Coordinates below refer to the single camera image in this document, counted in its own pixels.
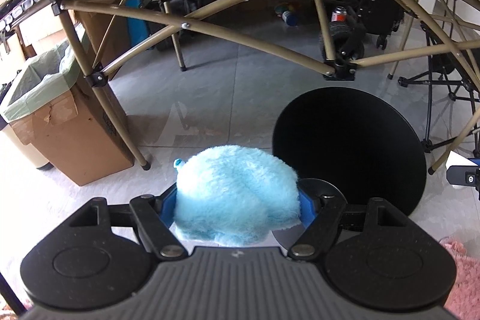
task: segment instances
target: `pink fabric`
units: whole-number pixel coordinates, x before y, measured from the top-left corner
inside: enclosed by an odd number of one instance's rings
[[[440,240],[455,259],[457,279],[445,308],[461,320],[480,319],[480,259],[467,256],[467,250],[456,238]]]

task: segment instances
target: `light blue plush toy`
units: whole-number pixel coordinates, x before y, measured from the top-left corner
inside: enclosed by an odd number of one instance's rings
[[[180,239],[248,246],[299,223],[296,172],[262,150],[214,147],[174,167]]]

